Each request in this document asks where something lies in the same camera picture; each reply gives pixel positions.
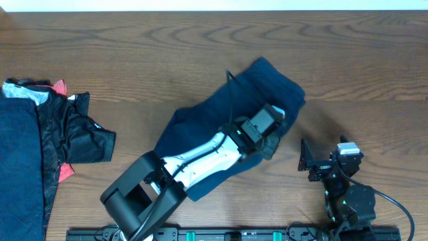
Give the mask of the navy blue t-shirt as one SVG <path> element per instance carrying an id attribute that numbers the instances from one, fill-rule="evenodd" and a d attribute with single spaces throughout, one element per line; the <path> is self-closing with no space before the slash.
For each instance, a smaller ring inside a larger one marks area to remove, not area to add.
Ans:
<path id="1" fill-rule="evenodd" d="M 233 93 L 233 117 L 253 117 L 265 103 L 286 113 L 284 136 L 305 104 L 305 92 L 295 82 L 278 72 L 265 58 L 255 60 L 236 76 L 231 86 L 223 85 L 207 100 L 177 109 L 157 141 L 159 157 L 190 151 L 206 143 L 229 120 L 229 91 Z"/>

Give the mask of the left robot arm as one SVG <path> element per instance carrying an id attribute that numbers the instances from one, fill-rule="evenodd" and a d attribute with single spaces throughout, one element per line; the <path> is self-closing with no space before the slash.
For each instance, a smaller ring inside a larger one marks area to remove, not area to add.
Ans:
<path id="1" fill-rule="evenodd" d="M 190 190 L 217 174 L 222 180 L 252 157 L 271 159 L 281 139 L 282 117 L 237 118 L 206 143 L 185 153 L 140 156 L 100 201 L 126 240 L 144 240 L 181 205 Z"/>

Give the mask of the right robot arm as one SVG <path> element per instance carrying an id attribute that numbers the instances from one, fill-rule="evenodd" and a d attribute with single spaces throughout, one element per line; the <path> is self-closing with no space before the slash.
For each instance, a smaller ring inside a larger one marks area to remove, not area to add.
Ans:
<path id="1" fill-rule="evenodd" d="M 371 222 L 376 218 L 373 188 L 351 182 L 359 170 L 361 150 L 341 136 L 336 150 L 327 160 L 315 160 L 309 144 L 301 140 L 298 171 L 308 171 L 309 181 L 322 182 L 325 204 L 332 225 L 327 231 L 330 240 L 376 240 Z"/>

